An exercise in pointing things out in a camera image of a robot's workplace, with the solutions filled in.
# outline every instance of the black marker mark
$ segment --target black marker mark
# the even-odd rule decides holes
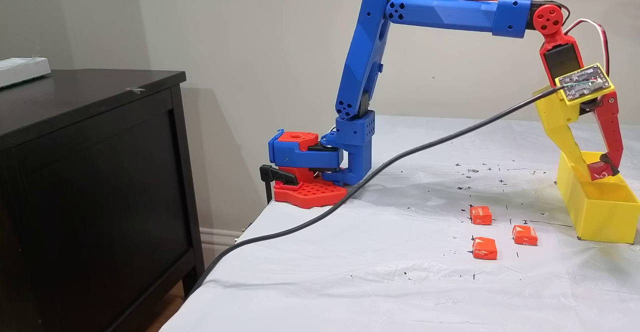
[[[573,225],[567,225],[567,224],[562,224],[562,223],[551,223],[551,222],[545,222],[543,220],[526,220],[526,219],[523,219],[522,221],[524,221],[525,225],[528,225],[528,222],[537,222],[537,223],[546,223],[547,225],[556,225],[556,226],[564,226],[564,227],[573,228]]]

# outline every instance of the yellow container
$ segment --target yellow container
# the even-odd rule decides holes
[[[581,151],[587,164],[597,162],[599,152]],[[578,171],[564,153],[557,176],[560,195],[578,238],[606,243],[633,243],[640,202],[620,174],[592,181]]]

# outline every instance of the black clamp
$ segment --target black clamp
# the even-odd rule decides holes
[[[272,182],[280,181],[288,186],[297,186],[298,177],[295,174],[285,172],[272,165],[260,166],[260,179],[264,182],[264,188],[267,195],[267,204],[274,199],[272,195]]]

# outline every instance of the white baseboard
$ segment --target white baseboard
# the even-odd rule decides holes
[[[241,232],[224,229],[200,228],[205,266],[208,266],[226,248],[233,246],[236,243],[235,239],[241,234]]]
[[[241,234],[241,232],[227,231],[224,229],[200,228],[202,244],[211,244],[215,246],[233,246],[235,239],[240,237]]]

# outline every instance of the white wire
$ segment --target white wire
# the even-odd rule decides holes
[[[596,29],[598,29],[599,31],[599,36],[600,36],[600,44],[602,45],[602,61],[603,61],[603,67],[605,71],[609,70],[609,66],[607,65],[607,52],[605,49],[605,43],[604,43],[604,29],[602,29],[602,26],[597,24],[596,22],[590,20],[590,19],[586,19],[586,18],[578,18],[575,20],[575,22],[571,23],[571,26],[567,27],[562,33],[563,34],[567,34],[569,33],[569,31],[573,30],[574,27],[580,25],[582,22],[586,22],[586,23],[590,23],[592,24]]]

